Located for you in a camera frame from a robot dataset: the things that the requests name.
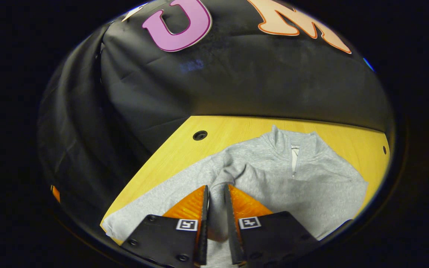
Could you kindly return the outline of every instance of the pink letter u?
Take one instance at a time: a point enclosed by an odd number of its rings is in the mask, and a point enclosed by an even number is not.
[[[200,41],[211,29],[211,14],[200,0],[174,0],[170,6],[179,5],[188,17],[188,28],[173,34],[162,19],[163,10],[155,12],[143,24],[155,41],[164,51],[174,52],[185,49]]]

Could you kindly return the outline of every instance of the wooden table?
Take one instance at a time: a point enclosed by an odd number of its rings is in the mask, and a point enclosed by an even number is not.
[[[113,212],[193,163],[232,144],[270,132],[273,124],[282,130],[317,132],[337,154],[352,164],[368,182],[366,198],[360,211],[374,197],[390,159],[387,138],[382,132],[349,125],[294,119],[193,116],[187,119],[135,174],[107,210],[102,222]],[[200,130],[208,132],[208,136],[195,141],[193,135]],[[123,242],[114,240],[119,245]]]

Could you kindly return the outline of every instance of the sweatshirt sleeve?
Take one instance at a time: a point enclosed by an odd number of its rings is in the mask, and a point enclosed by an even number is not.
[[[212,183],[216,170],[211,157],[194,163],[109,215],[102,223],[107,236],[124,241],[147,215],[161,216],[192,191]]]

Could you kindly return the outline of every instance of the gray sweatshirt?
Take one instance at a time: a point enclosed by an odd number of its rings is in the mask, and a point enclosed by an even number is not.
[[[318,240],[360,209],[367,182],[316,132],[279,130],[208,156],[112,213],[107,235],[125,240],[148,214],[163,215],[208,185],[207,267],[231,267],[223,185],[233,184],[272,212],[289,211]]]

